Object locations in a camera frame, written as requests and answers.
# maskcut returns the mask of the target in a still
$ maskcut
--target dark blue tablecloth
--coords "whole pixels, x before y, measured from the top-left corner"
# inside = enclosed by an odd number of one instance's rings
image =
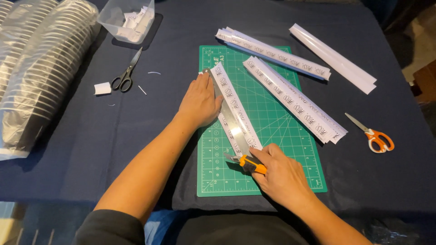
[[[92,2],[102,9],[106,1]],[[219,45],[214,35],[221,27],[270,45],[290,46],[294,54],[328,66],[290,36],[288,28],[298,23],[378,79],[377,88],[365,95],[334,70],[327,84],[299,75],[303,92],[349,131],[337,145],[317,145],[328,187],[318,197],[338,213],[436,213],[435,142],[368,9],[261,0],[166,0],[156,3],[156,12],[163,14],[163,22],[138,61],[132,89],[93,95],[94,84],[119,75],[136,53],[114,46],[112,36],[103,31],[101,44],[72,85],[60,120],[27,159],[0,162],[0,200],[96,203],[170,122],[197,76],[198,46]],[[388,134],[395,150],[372,153],[366,136],[345,112]],[[196,179],[193,139],[170,177],[164,201],[175,209],[274,210],[263,196],[197,197]]]

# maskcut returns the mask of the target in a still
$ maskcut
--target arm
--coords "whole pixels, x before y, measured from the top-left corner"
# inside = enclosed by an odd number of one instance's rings
[[[328,209],[310,189],[303,167],[270,144],[262,151],[250,148],[267,168],[252,173],[261,189],[275,202],[301,218],[323,245],[372,245],[362,234]]]
[[[170,124],[126,166],[94,210],[120,211],[145,224],[186,143],[217,117],[222,100],[215,99],[209,74],[198,75]]]

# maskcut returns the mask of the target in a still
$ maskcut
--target green cutting mat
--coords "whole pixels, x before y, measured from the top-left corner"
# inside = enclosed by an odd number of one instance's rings
[[[290,53],[286,46],[277,47]],[[199,71],[212,68],[221,62],[233,87],[250,118],[263,146],[276,143],[283,152],[303,165],[310,188],[314,192],[326,192],[315,140],[304,127],[244,68],[248,59],[241,53],[225,46],[200,46]],[[295,72],[269,64],[290,83],[300,88]],[[200,130],[198,141],[197,196],[220,197],[260,195],[255,181],[243,173],[242,167],[230,163],[223,152],[234,154],[230,142],[219,121]]]

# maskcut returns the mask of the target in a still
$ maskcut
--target black scissors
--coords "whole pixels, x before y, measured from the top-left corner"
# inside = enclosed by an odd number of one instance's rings
[[[114,80],[112,80],[112,82],[110,83],[110,87],[112,90],[119,89],[123,93],[129,91],[129,89],[133,85],[133,82],[132,82],[132,79],[130,78],[130,75],[132,74],[133,69],[136,66],[136,63],[138,62],[138,59],[139,59],[139,56],[141,55],[141,52],[142,52],[142,47],[135,54],[132,61],[130,62],[129,67],[127,67],[126,71],[121,76],[118,76],[118,77],[114,78]]]

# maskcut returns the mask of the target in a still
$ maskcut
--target plastic container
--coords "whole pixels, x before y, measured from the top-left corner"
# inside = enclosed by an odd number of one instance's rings
[[[123,27],[124,14],[139,13],[147,7],[141,21],[134,28]],[[140,44],[147,35],[154,20],[154,0],[109,0],[97,21],[119,41]]]

